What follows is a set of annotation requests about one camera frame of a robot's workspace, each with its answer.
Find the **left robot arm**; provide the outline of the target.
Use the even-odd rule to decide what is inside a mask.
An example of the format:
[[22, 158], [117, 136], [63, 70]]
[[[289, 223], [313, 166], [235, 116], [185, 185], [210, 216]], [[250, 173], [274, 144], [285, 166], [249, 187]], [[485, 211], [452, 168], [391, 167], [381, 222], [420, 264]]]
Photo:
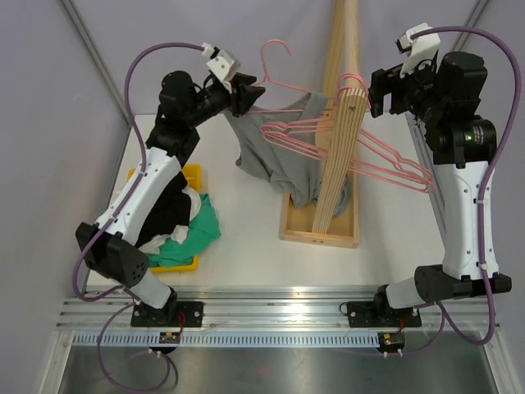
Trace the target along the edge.
[[148, 257], [135, 244], [158, 199], [174, 187], [197, 146], [197, 127], [225, 110], [235, 117], [244, 115], [265, 91], [255, 76], [240, 72], [225, 82], [214, 74], [209, 77], [211, 85], [202, 89], [185, 71], [163, 78], [155, 126], [148, 139], [139, 142], [138, 168], [114, 205], [96, 223], [82, 222], [75, 233], [80, 261], [137, 300], [134, 327], [182, 323], [176, 292], [151, 272]]

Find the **wooden hanger rack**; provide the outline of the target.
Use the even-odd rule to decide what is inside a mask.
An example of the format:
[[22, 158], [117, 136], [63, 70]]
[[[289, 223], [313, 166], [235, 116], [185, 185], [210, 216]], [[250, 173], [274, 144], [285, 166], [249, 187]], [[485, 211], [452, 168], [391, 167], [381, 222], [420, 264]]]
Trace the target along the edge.
[[283, 196], [279, 238], [354, 249], [358, 246], [357, 138], [366, 109], [360, 75], [359, 2], [336, 1], [326, 50], [322, 93], [332, 99], [318, 121], [315, 144], [321, 154], [321, 194], [316, 204], [297, 208]]

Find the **white tank top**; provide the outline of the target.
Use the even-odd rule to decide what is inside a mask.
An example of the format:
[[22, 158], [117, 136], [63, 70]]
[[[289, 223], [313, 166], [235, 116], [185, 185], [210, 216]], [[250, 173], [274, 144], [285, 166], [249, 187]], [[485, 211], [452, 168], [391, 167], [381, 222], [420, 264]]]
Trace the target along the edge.
[[188, 230], [200, 210], [199, 193], [188, 186], [166, 187], [147, 215], [135, 247], [144, 253], [158, 254], [160, 247], [180, 227]]

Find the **left aluminium frame post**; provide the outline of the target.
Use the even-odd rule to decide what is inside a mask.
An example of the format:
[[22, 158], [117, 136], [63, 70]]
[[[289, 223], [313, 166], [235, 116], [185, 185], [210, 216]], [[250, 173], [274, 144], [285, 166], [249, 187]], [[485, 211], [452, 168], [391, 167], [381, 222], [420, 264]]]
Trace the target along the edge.
[[105, 87], [111, 101], [116, 106], [121, 118], [128, 126], [130, 124], [129, 116], [126, 111], [125, 103], [116, 82], [112, 78], [101, 53], [98, 51], [97, 45], [89, 32], [77, 6], [71, 0], [59, 0], [58, 4], [64, 11], [67, 20], [70, 22], [72, 29], [75, 31], [81, 46], [86, 51], [86, 54], [94, 67], [99, 79]]

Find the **yellow plastic tray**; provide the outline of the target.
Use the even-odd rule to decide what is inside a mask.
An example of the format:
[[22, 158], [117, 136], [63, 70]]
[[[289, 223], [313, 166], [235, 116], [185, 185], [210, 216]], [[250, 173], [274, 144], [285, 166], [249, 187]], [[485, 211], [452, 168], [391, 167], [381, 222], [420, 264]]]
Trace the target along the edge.
[[[189, 164], [185, 166], [181, 170], [188, 181], [188, 187], [196, 190], [199, 194], [201, 193], [201, 167], [197, 164]], [[178, 243], [182, 243], [182, 241], [186, 238], [188, 230], [185, 230], [184, 228], [180, 227], [179, 229], [176, 229], [176, 231], [172, 235], [172, 240], [177, 241]], [[190, 265], [186, 265], [183, 267], [174, 267], [174, 268], [151, 268], [153, 273], [159, 274], [159, 273], [181, 273], [181, 272], [188, 272], [193, 271], [198, 267], [199, 264], [199, 255], [195, 256], [193, 258], [193, 262]]]

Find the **grey tank top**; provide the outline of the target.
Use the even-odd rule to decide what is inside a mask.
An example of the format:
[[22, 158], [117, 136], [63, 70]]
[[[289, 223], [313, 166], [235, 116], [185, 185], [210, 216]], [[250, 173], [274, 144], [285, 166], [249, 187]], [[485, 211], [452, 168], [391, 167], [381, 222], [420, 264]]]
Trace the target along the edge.
[[252, 107], [242, 117], [233, 117], [225, 111], [224, 116], [240, 146], [240, 156], [235, 165], [250, 176], [267, 181], [283, 192], [290, 193], [297, 208], [316, 204], [321, 192], [322, 169], [320, 162], [299, 153], [267, 142], [260, 131], [268, 121], [309, 120], [322, 115], [327, 97], [319, 94], [305, 94], [292, 103], [284, 112], [264, 112]]

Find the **green tank top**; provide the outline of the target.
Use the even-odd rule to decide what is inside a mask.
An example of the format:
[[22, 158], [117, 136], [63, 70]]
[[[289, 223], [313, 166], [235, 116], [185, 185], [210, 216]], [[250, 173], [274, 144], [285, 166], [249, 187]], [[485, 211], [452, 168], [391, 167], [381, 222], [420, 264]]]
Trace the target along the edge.
[[156, 254], [147, 254], [150, 268], [174, 268], [190, 265], [193, 258], [204, 252], [221, 236], [216, 210], [209, 194], [200, 194], [201, 208], [189, 222], [189, 230], [182, 243], [168, 238]]

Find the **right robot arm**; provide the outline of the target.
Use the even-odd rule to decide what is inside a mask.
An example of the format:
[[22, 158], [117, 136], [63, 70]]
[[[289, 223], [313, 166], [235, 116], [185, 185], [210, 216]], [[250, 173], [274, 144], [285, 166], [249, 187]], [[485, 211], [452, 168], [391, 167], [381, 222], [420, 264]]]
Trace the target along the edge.
[[372, 116], [410, 112], [425, 127], [445, 203], [442, 263], [419, 266], [413, 277], [378, 287], [371, 301], [348, 301], [352, 328], [418, 328], [419, 310], [437, 301], [508, 293], [511, 277], [500, 272], [491, 241], [491, 165], [494, 125], [477, 115], [488, 77], [478, 55], [452, 52], [425, 59], [404, 73], [401, 66], [372, 73]]

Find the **aluminium mounting rail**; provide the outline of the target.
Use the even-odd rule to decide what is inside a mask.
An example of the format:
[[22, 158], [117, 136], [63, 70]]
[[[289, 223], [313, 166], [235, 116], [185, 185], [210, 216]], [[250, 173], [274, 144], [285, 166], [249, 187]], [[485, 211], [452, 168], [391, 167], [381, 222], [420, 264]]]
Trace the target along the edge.
[[[205, 331], [345, 331], [344, 302], [370, 300], [374, 286], [178, 286], [181, 300], [200, 301]], [[130, 326], [130, 303], [124, 293], [114, 293], [93, 303], [70, 297], [61, 307], [59, 330], [100, 328], [112, 315], [115, 329]]]

